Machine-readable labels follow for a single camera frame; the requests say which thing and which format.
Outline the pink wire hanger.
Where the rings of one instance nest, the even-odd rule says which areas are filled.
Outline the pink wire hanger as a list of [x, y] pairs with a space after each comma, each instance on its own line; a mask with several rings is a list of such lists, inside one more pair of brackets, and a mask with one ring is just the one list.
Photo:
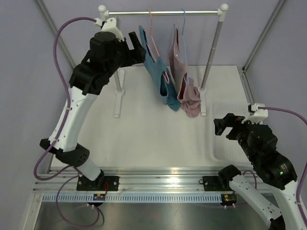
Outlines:
[[[147, 32], [147, 34], [149, 34], [150, 37], [151, 37], [152, 44], [154, 45], [154, 48], [155, 48], [156, 56], [160, 57], [158, 48], [157, 48], [156, 43], [155, 43], [154, 38], [153, 38], [153, 16], [152, 16], [152, 13], [151, 13], [151, 11], [149, 9], [147, 9], [147, 11], [148, 11], [148, 13], [150, 15], [150, 31]], [[150, 52], [152, 54], [152, 58], [153, 58], [154, 62], [156, 62], [157, 61], [156, 56], [154, 55], [154, 53], [153, 53], [153, 51], [151, 49], [149, 49], [149, 50], [150, 50]], [[169, 79], [169, 75], [168, 75], [167, 71], [165, 70], [162, 75], [163, 75], [166, 83], [169, 84], [170, 83], [170, 79]]]

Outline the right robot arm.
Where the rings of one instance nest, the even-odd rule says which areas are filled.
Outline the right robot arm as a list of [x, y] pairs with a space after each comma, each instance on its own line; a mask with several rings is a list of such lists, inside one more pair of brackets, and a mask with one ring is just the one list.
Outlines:
[[305, 230], [307, 210], [300, 200], [301, 183], [293, 164], [276, 149], [278, 138], [272, 130], [260, 123], [252, 123], [243, 116], [228, 113], [224, 118], [213, 121], [214, 132], [235, 140], [250, 161], [257, 176], [267, 184], [277, 206], [274, 206], [261, 193], [252, 187], [243, 173], [234, 165], [218, 172], [218, 185], [224, 190], [232, 189], [258, 213], [271, 230]]

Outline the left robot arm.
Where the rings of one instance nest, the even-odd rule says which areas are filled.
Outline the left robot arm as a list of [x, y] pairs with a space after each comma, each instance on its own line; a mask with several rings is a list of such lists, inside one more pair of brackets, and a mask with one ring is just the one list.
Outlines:
[[90, 49], [72, 72], [69, 80], [70, 98], [66, 101], [56, 132], [40, 141], [40, 147], [64, 164], [76, 168], [81, 174], [78, 191], [97, 191], [106, 188], [104, 172], [90, 158], [90, 151], [79, 144], [78, 136], [89, 109], [109, 83], [109, 79], [122, 67], [145, 61], [146, 51], [135, 32], [130, 32], [133, 49], [125, 40], [120, 41], [112, 32], [98, 32], [90, 39]]

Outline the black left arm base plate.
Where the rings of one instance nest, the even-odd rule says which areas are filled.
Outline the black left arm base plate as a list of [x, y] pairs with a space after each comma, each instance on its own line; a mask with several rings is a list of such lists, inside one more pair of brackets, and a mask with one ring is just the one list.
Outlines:
[[97, 178], [91, 181], [85, 176], [78, 178], [77, 191], [118, 191], [119, 177], [118, 176], [104, 176], [103, 180]]

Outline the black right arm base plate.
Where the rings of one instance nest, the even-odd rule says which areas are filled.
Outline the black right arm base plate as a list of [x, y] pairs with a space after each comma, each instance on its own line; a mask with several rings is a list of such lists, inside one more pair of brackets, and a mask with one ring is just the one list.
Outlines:
[[203, 176], [202, 185], [206, 192], [230, 192], [232, 189], [222, 185], [218, 176]]

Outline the teal tank top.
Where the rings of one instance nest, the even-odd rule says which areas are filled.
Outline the teal tank top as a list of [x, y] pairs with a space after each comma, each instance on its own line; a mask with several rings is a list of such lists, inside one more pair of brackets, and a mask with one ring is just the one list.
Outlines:
[[180, 109], [181, 103], [177, 99], [177, 93], [172, 83], [171, 74], [162, 58], [160, 56], [157, 58], [154, 57], [147, 41], [146, 31], [141, 25], [139, 26], [139, 33], [142, 47], [146, 51], [143, 65], [152, 78], [161, 102], [168, 105], [171, 110], [176, 112]]

